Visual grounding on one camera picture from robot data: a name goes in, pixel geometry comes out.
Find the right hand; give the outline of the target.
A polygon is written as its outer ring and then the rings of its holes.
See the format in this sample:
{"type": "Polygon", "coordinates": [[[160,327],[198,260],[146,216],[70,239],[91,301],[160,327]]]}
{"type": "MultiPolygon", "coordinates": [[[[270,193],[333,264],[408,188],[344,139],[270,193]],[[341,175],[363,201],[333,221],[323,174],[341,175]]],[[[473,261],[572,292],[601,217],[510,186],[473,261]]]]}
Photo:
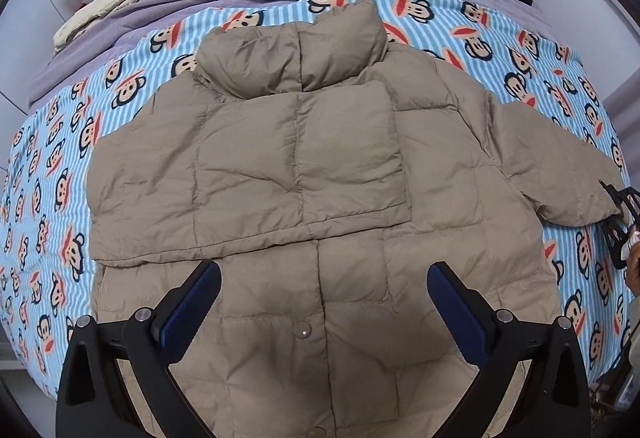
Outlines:
{"type": "Polygon", "coordinates": [[[626,285],[634,294],[634,297],[640,295],[640,244],[634,244],[629,250],[628,258],[626,259],[627,273],[626,273],[626,285]]]}

